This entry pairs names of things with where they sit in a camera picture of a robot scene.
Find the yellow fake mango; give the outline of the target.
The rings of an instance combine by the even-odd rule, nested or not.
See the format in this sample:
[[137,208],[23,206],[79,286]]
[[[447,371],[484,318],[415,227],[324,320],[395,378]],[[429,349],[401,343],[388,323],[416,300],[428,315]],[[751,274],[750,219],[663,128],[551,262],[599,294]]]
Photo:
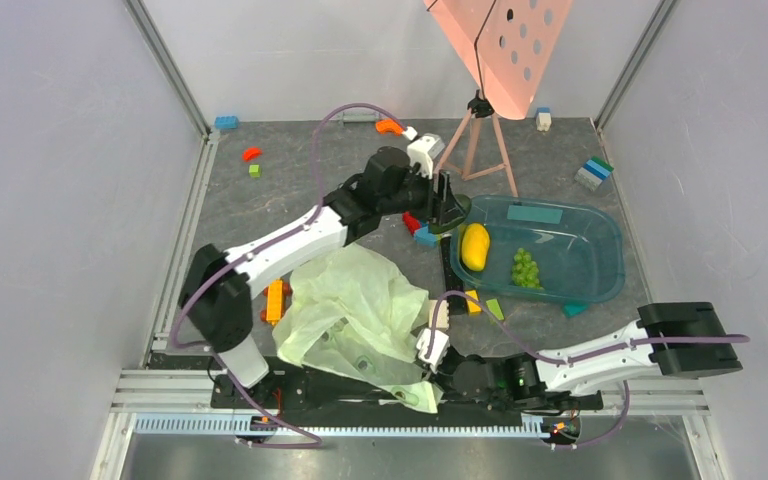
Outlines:
[[483,271],[486,268],[490,245],[491,238],[483,224],[467,225],[460,243],[461,262],[469,270]]

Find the green fake fruit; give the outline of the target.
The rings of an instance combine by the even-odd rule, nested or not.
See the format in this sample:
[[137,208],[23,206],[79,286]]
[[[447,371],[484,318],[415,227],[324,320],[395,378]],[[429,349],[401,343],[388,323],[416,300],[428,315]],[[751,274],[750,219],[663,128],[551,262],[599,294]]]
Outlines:
[[511,281],[518,287],[541,290],[540,269],[533,255],[519,248],[513,256]]

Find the green avocado plastic bag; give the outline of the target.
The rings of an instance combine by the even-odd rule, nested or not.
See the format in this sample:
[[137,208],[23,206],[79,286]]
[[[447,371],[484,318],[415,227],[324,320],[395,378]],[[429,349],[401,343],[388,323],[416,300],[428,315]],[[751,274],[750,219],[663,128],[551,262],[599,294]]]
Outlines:
[[290,307],[272,332],[282,361],[365,382],[410,409],[437,413],[442,391],[416,362],[414,332],[428,323],[427,290],[356,244],[296,268],[289,283]]

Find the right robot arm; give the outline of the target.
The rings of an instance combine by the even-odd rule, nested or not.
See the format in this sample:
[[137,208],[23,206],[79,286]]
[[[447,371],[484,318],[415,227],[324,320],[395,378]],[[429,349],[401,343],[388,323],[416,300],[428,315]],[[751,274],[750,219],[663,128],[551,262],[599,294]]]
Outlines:
[[518,411],[598,410],[605,386],[654,374],[699,379],[741,370],[734,347],[749,338],[727,333],[712,304],[651,303],[638,315],[594,340],[499,358],[462,355],[442,331],[426,327],[417,358],[444,400]]

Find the red small block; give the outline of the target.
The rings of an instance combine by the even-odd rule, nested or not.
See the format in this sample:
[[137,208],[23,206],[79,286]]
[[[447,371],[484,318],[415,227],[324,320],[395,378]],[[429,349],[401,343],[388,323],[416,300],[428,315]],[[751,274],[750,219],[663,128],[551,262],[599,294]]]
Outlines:
[[423,223],[415,218],[410,212],[404,212],[401,219],[411,236],[423,227]]

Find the pink tripod stand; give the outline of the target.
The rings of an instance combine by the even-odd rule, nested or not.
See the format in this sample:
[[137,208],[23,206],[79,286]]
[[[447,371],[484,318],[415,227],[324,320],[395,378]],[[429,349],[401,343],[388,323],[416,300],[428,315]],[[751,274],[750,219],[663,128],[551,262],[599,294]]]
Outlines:
[[[514,197],[518,197],[519,190],[513,172],[512,162],[504,139],[504,134],[501,128],[500,117],[495,112],[489,100],[484,96],[482,88],[478,88],[476,90],[475,96],[467,103],[466,109],[466,114],[462,117],[453,136],[447,143],[439,161],[434,167],[433,172],[440,173],[445,168],[449,168],[450,170],[458,173],[462,180],[469,181],[488,176],[492,173],[504,171],[512,195]],[[481,138],[483,123],[485,120],[489,120],[493,127],[501,160],[500,163],[495,166],[488,167],[483,170],[475,170],[474,163]],[[461,167],[456,167],[450,162],[451,156],[465,132],[469,132],[469,135],[464,163]]]

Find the green wooden block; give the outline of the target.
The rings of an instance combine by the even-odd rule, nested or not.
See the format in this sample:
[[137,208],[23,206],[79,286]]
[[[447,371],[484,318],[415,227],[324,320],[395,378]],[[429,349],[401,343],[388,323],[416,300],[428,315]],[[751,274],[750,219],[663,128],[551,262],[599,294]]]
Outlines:
[[486,306],[488,307],[488,310],[491,312],[492,316],[498,322],[503,322],[505,320],[505,316],[498,299],[493,298],[487,300]]

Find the black microphone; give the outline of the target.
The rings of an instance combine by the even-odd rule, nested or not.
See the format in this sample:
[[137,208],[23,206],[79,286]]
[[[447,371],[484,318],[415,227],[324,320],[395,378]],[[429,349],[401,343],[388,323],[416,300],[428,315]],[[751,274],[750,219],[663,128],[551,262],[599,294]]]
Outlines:
[[[444,291],[463,292],[463,282],[454,272],[451,261],[451,238],[449,236],[441,237],[439,240],[439,250],[441,255],[442,275],[444,281]],[[447,298],[449,314],[451,316],[464,315],[468,313],[466,300],[459,295],[452,295]]]

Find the teal plastic tub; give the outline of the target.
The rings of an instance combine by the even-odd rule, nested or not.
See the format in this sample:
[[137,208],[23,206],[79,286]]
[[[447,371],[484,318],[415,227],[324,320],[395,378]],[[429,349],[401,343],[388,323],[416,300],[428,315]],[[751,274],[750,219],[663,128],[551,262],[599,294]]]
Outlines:
[[[603,303],[625,283],[622,234],[606,213],[586,205],[502,195],[479,195],[464,225],[483,224],[491,245],[486,268],[461,262],[462,230],[451,236],[454,272],[467,285],[502,296],[557,304]],[[541,290],[511,281],[513,256],[529,251],[540,269]]]

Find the white blue small brick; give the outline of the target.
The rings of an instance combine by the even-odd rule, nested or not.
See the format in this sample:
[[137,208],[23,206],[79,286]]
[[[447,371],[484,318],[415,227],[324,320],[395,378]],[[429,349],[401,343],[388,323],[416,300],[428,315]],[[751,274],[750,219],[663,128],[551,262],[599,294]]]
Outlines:
[[535,112],[535,124],[538,132],[548,132],[552,125],[552,115],[548,107],[539,107]]

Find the pink perforated panel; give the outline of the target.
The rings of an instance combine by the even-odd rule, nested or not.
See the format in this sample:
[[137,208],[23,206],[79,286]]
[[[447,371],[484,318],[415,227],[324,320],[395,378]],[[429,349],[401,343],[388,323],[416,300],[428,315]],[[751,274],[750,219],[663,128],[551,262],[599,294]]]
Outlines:
[[528,116],[571,0],[439,0],[426,11],[496,114]]

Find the orange yellow toy car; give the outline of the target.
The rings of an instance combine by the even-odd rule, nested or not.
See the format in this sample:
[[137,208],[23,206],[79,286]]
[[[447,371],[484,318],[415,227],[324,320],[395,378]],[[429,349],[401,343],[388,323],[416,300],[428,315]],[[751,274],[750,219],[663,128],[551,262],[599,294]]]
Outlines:
[[274,327],[286,312],[292,296],[292,288],[288,281],[279,278],[263,290],[263,295],[266,298],[266,305],[260,314],[261,321]]

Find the red arch block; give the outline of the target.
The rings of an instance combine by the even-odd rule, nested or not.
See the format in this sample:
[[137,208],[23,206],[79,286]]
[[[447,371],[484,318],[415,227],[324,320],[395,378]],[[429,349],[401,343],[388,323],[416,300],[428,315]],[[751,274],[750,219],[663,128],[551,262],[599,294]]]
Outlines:
[[248,163],[262,155],[262,150],[259,147],[249,147],[243,151],[241,158],[244,162]]

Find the blue lego brick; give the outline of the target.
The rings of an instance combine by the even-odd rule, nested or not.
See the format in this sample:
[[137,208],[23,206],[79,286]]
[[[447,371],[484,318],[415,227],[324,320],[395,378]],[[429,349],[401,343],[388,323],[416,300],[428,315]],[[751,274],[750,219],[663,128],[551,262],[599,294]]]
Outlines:
[[217,116],[214,119],[214,127],[220,131],[233,130],[239,125],[239,119],[234,115]]

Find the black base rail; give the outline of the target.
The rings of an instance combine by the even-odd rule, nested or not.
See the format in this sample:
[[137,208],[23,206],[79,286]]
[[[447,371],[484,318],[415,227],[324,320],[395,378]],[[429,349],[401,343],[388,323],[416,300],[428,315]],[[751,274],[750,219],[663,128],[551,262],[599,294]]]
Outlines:
[[600,393],[551,392],[538,377],[535,360],[522,353],[501,363],[510,400],[502,406],[442,398],[434,413],[410,407],[407,394],[393,394],[360,380],[297,367],[276,357],[271,372],[247,390],[261,406],[298,427],[490,427],[514,426],[521,414],[560,416],[571,410],[600,410]]

